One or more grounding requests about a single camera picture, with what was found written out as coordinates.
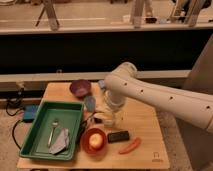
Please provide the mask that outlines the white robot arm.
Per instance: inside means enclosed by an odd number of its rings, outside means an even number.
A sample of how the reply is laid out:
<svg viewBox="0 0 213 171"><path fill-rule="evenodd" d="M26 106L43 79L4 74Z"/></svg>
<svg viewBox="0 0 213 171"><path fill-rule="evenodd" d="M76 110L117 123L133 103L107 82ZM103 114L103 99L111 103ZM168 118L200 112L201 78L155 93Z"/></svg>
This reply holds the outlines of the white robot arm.
<svg viewBox="0 0 213 171"><path fill-rule="evenodd" d="M129 97L213 133L213 95L147 83L136 75L135 65L124 62L105 77L105 101L112 110L119 110Z"/></svg>

